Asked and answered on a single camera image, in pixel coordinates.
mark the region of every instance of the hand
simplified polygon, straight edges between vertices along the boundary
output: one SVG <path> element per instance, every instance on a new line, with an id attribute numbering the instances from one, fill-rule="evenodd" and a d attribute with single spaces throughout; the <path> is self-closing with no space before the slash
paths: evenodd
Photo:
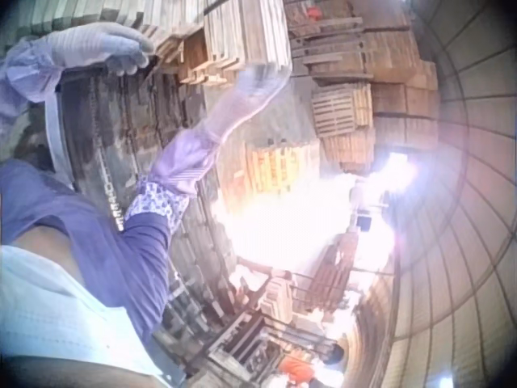
<path id="1" fill-rule="evenodd" d="M 261 112 L 284 88 L 291 71 L 274 64 L 250 65 L 239 74 L 237 84 L 226 92 L 205 120 L 205 130 L 222 143 L 244 121 Z"/>
<path id="2" fill-rule="evenodd" d="M 105 61 L 117 75 L 135 74 L 149 64 L 153 43 L 137 30 L 117 23 L 92 23 L 53 32 L 45 38 L 53 60 L 65 68 Z"/>
<path id="3" fill-rule="evenodd" d="M 244 120 L 262 111 L 284 88 L 291 71 L 275 64 L 250 65 L 239 74 L 235 86 L 236 108 Z"/>

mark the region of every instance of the bright light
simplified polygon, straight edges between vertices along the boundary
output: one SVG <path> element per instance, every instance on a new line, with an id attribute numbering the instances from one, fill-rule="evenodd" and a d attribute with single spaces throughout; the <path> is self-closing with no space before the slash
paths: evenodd
<path id="1" fill-rule="evenodd" d="M 326 368 L 324 365 L 314 365 L 314 377 L 331 388 L 339 388 L 343 384 L 343 372 Z"/>
<path id="2" fill-rule="evenodd" d="M 413 182 L 416 168 L 408 163 L 406 154 L 390 153 L 385 168 L 377 178 L 377 185 L 390 192 L 403 192 Z"/>
<path id="3" fill-rule="evenodd" d="M 452 377 L 442 377 L 439 381 L 439 388 L 454 388 Z"/>
<path id="4" fill-rule="evenodd" d="M 322 249 L 347 230 L 351 215 L 348 192 L 354 182 L 353 176 L 344 174 L 320 179 L 281 198 L 256 196 L 240 213 L 217 214 L 217 218 L 224 222 L 238 255 L 310 274 Z"/>

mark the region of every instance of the patterned cuff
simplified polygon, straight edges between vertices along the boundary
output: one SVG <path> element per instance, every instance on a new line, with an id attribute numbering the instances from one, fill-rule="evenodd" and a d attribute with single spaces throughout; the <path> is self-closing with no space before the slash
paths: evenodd
<path id="1" fill-rule="evenodd" d="M 170 232 L 173 234 L 178 229 L 188 201 L 188 195 L 171 192 L 161 184 L 149 182 L 144 178 L 138 182 L 137 197 L 129 206 L 125 221 L 137 214 L 156 213 L 167 218 Z"/>

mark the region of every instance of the wooden crate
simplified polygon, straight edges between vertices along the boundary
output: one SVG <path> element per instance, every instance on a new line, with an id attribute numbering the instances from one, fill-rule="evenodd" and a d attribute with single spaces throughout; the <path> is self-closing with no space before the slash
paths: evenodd
<path id="1" fill-rule="evenodd" d="M 376 142 L 380 146 L 435 150 L 438 122 L 419 118 L 375 117 Z"/>
<path id="2" fill-rule="evenodd" d="M 435 150 L 438 147 L 438 122 L 427 119 L 406 119 L 406 147 Z"/>
<path id="3" fill-rule="evenodd" d="M 407 113 L 410 116 L 421 116 L 438 119 L 439 92 L 426 89 L 406 88 Z"/>
<path id="4" fill-rule="evenodd" d="M 180 65 L 180 82 L 205 85 L 234 82 L 248 63 L 292 66 L 288 30 L 280 0 L 229 0 L 204 18 L 204 40 L 185 41 L 202 54 Z"/>
<path id="5" fill-rule="evenodd" d="M 373 162 L 375 143 L 374 128 L 322 138 L 323 149 L 329 160 L 337 163 L 359 164 L 365 168 Z"/>
<path id="6" fill-rule="evenodd" d="M 352 91 L 322 91 L 313 96 L 314 125 L 318 137 L 354 132 L 356 129 Z"/>
<path id="7" fill-rule="evenodd" d="M 315 141 L 296 145 L 246 147 L 246 165 L 255 194 L 284 192 L 302 176 L 319 173 Z"/>
<path id="8" fill-rule="evenodd" d="M 372 106 L 374 114 L 406 114 L 406 87 L 401 83 L 373 83 Z"/>
<path id="9" fill-rule="evenodd" d="M 420 56 L 413 32 L 368 32 L 364 39 L 365 69 L 373 82 L 406 83 L 416 75 Z"/>
<path id="10" fill-rule="evenodd" d="M 374 117 L 376 142 L 382 146 L 404 146 L 406 144 L 406 119 L 403 117 Z"/>
<path id="11" fill-rule="evenodd" d="M 370 84 L 353 82 L 319 88 L 313 96 L 313 114 L 319 137 L 371 127 L 373 116 Z"/>
<path id="12" fill-rule="evenodd" d="M 438 77 L 436 75 L 436 65 L 433 62 L 419 61 L 416 74 L 408 80 L 406 85 L 417 89 L 437 91 Z"/>

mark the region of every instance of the stack of lumber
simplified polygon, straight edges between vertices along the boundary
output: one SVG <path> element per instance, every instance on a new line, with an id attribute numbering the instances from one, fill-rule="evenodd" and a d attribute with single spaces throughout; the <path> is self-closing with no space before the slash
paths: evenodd
<path id="1" fill-rule="evenodd" d="M 438 122 L 425 118 L 375 117 L 380 146 L 434 150 L 438 146 Z"/>
<path id="2" fill-rule="evenodd" d="M 347 171 L 370 167 L 376 136 L 369 83 L 320 88 L 313 95 L 313 116 L 317 136 L 330 161 Z"/>
<path id="3" fill-rule="evenodd" d="M 264 148 L 247 146 L 246 164 L 253 192 L 290 190 L 303 174 L 319 170 L 319 153 L 314 151 L 313 142 Z"/>
<path id="4" fill-rule="evenodd" d="M 373 83 L 373 113 L 382 115 L 407 115 L 438 119 L 439 93 L 404 84 Z"/>
<path id="5" fill-rule="evenodd" d="M 0 52 L 24 36 L 107 21 L 139 29 L 167 57 L 178 45 L 173 38 L 202 27 L 204 6 L 205 0 L 22 0 L 2 24 Z"/>
<path id="6" fill-rule="evenodd" d="M 369 83 L 322 87 L 313 94 L 312 102 L 314 124 L 320 138 L 352 133 L 373 124 Z"/>
<path id="7" fill-rule="evenodd" d="M 292 66 L 282 0 L 229 0 L 204 18 L 202 34 L 185 40 L 179 79 L 233 82 L 247 63 L 265 62 Z"/>
<path id="8" fill-rule="evenodd" d="M 439 92 L 435 64 L 420 61 L 406 84 L 372 84 L 380 146 L 434 150 L 438 146 Z"/>
<path id="9" fill-rule="evenodd" d="M 348 0 L 355 16 L 364 20 L 367 29 L 410 29 L 411 20 L 401 0 Z"/>
<path id="10" fill-rule="evenodd" d="M 364 66 L 373 82 L 406 83 L 416 75 L 420 54 L 413 32 L 369 32 L 364 39 Z"/>
<path id="11" fill-rule="evenodd" d="M 322 139 L 327 158 L 339 163 L 343 170 L 355 172 L 367 171 L 370 168 L 374 159 L 375 144 L 374 128 Z"/>

